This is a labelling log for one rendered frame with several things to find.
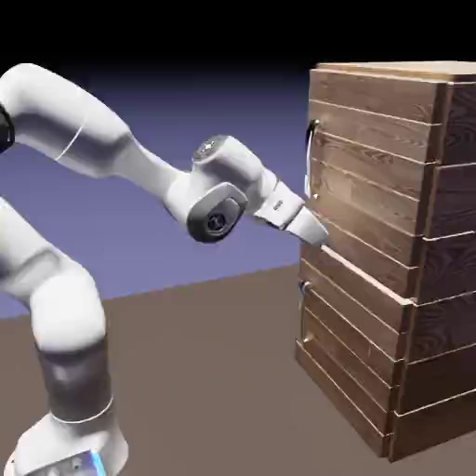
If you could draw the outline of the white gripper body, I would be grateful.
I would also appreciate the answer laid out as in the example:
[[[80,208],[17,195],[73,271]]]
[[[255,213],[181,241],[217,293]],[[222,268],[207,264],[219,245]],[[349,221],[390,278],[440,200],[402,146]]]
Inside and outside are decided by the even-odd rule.
[[[287,231],[303,243],[322,246],[327,242],[328,232],[321,221],[303,206],[287,226]]]

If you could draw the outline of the wooden plank cabinet door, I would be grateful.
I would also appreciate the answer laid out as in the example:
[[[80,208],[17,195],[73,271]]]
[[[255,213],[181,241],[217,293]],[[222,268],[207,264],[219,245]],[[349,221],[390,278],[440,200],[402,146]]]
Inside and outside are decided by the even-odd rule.
[[[412,301],[328,249],[302,246],[298,276],[311,283],[302,350],[349,399],[377,453],[396,459]]]
[[[345,231],[386,257],[375,277],[407,298],[417,287],[445,93],[443,81],[310,72],[314,186],[361,211]]]

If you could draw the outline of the brown wooden cabinet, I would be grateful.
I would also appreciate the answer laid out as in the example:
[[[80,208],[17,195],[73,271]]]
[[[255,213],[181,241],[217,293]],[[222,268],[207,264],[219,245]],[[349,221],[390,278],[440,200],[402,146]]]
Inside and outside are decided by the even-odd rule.
[[[345,231],[359,209],[314,186],[311,148],[310,206],[328,229],[330,250],[353,268],[412,301],[408,366],[399,408],[397,461],[476,431],[476,62],[409,61],[323,63],[345,73],[395,75],[443,81],[446,93],[436,144],[428,216],[420,239],[416,290],[403,297],[375,277],[386,257]],[[302,350],[300,365],[379,456],[364,420],[350,401]]]

